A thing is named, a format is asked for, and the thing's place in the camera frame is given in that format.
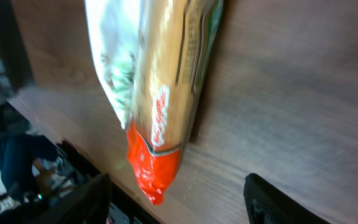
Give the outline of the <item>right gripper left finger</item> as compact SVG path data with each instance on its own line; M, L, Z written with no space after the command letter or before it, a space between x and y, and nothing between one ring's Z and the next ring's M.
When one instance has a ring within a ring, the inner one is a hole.
M109 175L99 174L27 223L105 224L112 195L111 186Z

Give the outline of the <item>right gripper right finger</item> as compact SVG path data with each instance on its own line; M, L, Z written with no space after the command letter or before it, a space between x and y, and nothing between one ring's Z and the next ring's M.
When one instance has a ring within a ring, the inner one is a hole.
M327 224L256 173L246 176L244 201L251 224Z

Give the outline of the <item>white silver tube package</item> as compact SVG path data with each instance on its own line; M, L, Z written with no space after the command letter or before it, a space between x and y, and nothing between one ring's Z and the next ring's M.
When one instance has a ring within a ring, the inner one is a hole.
M141 0L85 0L96 74L122 129L131 119L143 5Z

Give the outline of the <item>long orange snack package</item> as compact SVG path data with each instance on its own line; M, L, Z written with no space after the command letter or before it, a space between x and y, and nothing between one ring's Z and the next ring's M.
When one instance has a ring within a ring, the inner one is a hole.
M127 158L159 205L192 129L223 0L147 1L134 77Z

